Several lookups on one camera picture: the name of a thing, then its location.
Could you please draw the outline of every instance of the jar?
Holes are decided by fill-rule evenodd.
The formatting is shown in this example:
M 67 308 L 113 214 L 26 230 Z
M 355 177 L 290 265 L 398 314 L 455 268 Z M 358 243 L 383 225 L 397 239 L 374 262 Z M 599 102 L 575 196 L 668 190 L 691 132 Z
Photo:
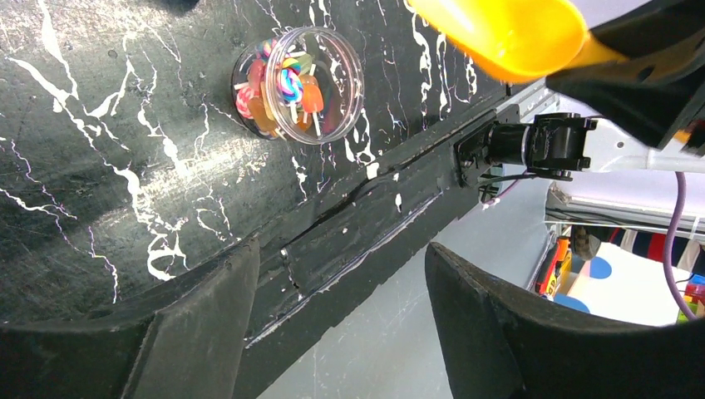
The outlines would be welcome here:
M 235 115 L 255 135 L 310 145 L 345 136 L 364 96 L 357 53 L 323 27 L 296 28 L 247 47 L 231 86 Z

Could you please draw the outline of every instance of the gray floor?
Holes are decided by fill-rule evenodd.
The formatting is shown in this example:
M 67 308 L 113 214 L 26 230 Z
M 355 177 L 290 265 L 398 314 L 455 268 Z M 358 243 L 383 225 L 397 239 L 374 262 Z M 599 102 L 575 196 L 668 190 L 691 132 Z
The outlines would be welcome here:
M 644 0 L 576 0 L 590 26 L 621 15 Z M 584 112 L 570 102 L 562 111 Z M 508 168 L 507 174 L 520 173 Z M 476 207 L 434 241 L 477 266 L 525 285 L 546 241 L 549 182 L 526 181 L 496 207 Z M 423 274 L 423 253 L 331 328 L 261 399 L 452 398 Z

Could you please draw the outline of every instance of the jar rim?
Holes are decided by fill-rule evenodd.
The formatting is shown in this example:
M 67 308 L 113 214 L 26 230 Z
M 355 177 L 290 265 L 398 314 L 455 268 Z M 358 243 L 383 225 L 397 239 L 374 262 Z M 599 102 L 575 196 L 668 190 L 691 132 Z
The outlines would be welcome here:
M 350 86 L 350 89 L 347 90 L 348 93 L 346 95 L 348 107 L 346 111 L 343 112 L 343 117 L 338 123 L 338 126 L 336 126 L 335 130 L 330 134 L 318 139 L 305 134 L 298 126 L 296 126 L 292 120 L 290 112 L 288 112 L 288 109 L 281 106 L 282 98 L 280 98 L 281 95 L 277 90 L 277 80 L 282 70 L 281 65 L 287 56 L 288 49 L 303 34 L 315 34 L 320 37 L 324 37 L 335 46 L 335 52 L 341 56 L 340 67 L 343 69 L 344 76 Z M 297 141 L 301 141 L 305 144 L 316 145 L 338 140 L 353 129 L 357 119 L 362 113 L 362 104 L 364 99 L 362 64 L 350 42 L 348 42 L 345 37 L 331 29 L 327 29 L 325 27 L 298 27 L 285 33 L 274 45 L 269 56 L 269 62 L 267 63 L 264 75 L 266 90 L 263 95 L 267 96 L 267 101 L 271 106 L 272 116 L 279 125 L 279 129 L 284 134 L 291 136 Z

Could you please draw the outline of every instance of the black table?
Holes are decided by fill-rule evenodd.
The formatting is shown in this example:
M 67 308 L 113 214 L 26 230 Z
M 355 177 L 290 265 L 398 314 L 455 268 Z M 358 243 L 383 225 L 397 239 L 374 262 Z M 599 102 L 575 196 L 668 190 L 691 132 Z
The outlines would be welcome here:
M 235 60 L 307 25 L 360 54 L 362 117 L 328 145 L 259 139 L 233 118 Z M 256 235 L 259 342 L 433 202 L 432 172 L 395 165 L 508 95 L 403 0 L 5 2 L 0 28 L 0 323 L 80 318 Z M 375 175 L 364 194 L 381 213 L 359 195 Z

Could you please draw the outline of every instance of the striped fabric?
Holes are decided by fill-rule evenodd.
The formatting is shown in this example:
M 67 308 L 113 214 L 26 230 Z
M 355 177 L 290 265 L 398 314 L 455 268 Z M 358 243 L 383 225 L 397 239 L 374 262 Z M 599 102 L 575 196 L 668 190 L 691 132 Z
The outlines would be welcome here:
M 632 254 L 663 262 L 666 235 L 637 230 L 613 229 L 609 242 Z M 693 239 L 676 237 L 673 241 L 671 264 L 699 275 L 705 274 L 705 250 Z

